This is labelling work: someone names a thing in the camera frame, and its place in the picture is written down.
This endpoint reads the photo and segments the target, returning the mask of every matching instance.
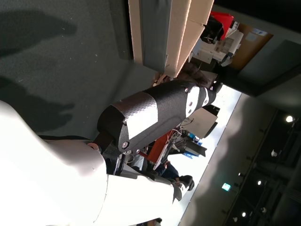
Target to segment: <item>bolt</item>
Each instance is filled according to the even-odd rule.
[[[124,152],[125,155],[131,154],[131,153],[132,153],[132,150],[128,150],[128,151]]]
[[[127,146],[128,146],[128,142],[126,141],[126,142],[124,142],[124,143],[122,144],[122,149],[126,149]]]

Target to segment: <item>red object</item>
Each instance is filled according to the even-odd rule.
[[[143,152],[139,152],[139,155],[141,155],[143,158],[148,158],[149,156],[147,154],[144,154]]]
[[[218,12],[211,12],[210,15],[222,23],[222,28],[224,30],[224,34],[221,36],[221,40],[224,40],[225,36],[227,34],[227,31],[232,24],[234,16],[231,16],[228,13],[218,13]]]
[[[161,155],[161,152],[163,151],[165,144],[167,143],[167,140],[170,139],[173,133],[174,131],[171,130],[156,140],[154,146],[151,149],[150,154],[147,157],[148,161],[151,161],[153,163],[157,162],[158,158]]]

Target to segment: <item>green exit sign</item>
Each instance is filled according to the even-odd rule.
[[[223,186],[222,186],[222,189],[224,189],[225,191],[229,191],[231,188],[231,185],[228,185],[227,183],[224,183]]]

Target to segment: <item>gray floor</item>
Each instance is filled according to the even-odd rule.
[[[147,89],[123,0],[2,0],[0,100],[38,134],[96,136],[112,102]]]

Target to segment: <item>cardboard panel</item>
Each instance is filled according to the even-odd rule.
[[[207,24],[213,2],[213,0],[192,0],[188,19],[200,25]]]
[[[175,75],[191,0],[173,0],[167,40],[165,74]]]
[[[238,29],[244,34],[244,36],[230,66],[237,70],[242,70],[244,66],[246,66],[259,52],[259,50],[261,50],[261,48],[273,37],[273,35],[266,34],[265,36],[261,36],[254,34],[252,33],[253,27],[245,24],[240,24]],[[250,37],[250,35],[248,36],[249,33],[253,34],[256,39],[253,41],[252,39],[248,39],[248,37]]]
[[[128,0],[134,61],[143,64],[139,0]]]
[[[183,37],[183,41],[182,41],[182,46],[181,46],[181,52],[180,52],[180,56],[179,56],[179,60],[178,60],[178,65],[177,65],[177,69],[174,74],[174,77],[176,77],[178,75],[178,73],[180,72],[186,59],[188,58],[193,47],[199,40],[204,29],[205,29],[204,26],[201,26],[190,20],[187,21],[185,32],[184,32],[184,37]]]
[[[194,119],[192,123],[183,126],[189,132],[193,133],[199,138],[204,138],[206,133],[210,130],[210,128],[215,123],[217,117],[204,108],[200,108],[195,111],[189,119]]]

